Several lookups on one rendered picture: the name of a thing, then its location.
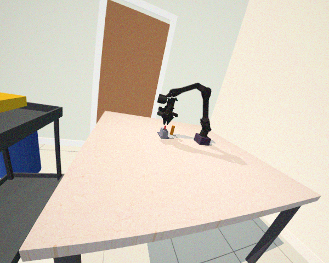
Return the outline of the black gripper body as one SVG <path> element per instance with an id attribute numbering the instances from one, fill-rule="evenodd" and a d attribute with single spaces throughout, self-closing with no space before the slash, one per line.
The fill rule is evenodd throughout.
<path id="1" fill-rule="evenodd" d="M 174 106 L 166 105 L 165 107 L 166 107 L 165 112 L 158 111 L 157 112 L 157 115 L 159 115 L 161 117 L 167 117 L 167 116 L 170 116 L 170 117 L 173 117 L 173 116 L 178 117 L 178 114 L 173 112 Z"/>

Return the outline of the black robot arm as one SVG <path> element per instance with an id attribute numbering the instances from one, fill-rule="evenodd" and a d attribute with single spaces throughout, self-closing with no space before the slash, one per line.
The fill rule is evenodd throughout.
<path id="1" fill-rule="evenodd" d="M 167 102 L 167 105 L 169 106 L 174 106 L 175 101 L 178 101 L 177 98 L 172 98 L 175 97 L 183 92 L 188 92 L 191 90 L 197 89 L 198 91 L 201 92 L 202 96 L 202 107 L 203 107 L 203 117 L 200 119 L 200 123 L 202 125 L 202 130 L 199 133 L 200 136 L 207 138 L 208 132 L 211 131 L 210 128 L 210 122 L 208 118 L 208 105 L 209 105 L 209 98 L 211 96 L 211 88 L 205 87 L 204 85 L 201 85 L 200 83 L 194 83 L 192 85 L 182 87 L 182 88 L 177 88 L 177 89 L 171 89 L 167 95 L 159 94 L 158 96 L 158 103 L 165 104 Z M 169 97 L 169 98 L 167 98 Z M 170 98 L 171 97 L 171 98 Z M 168 99 L 168 101 L 167 101 Z"/>

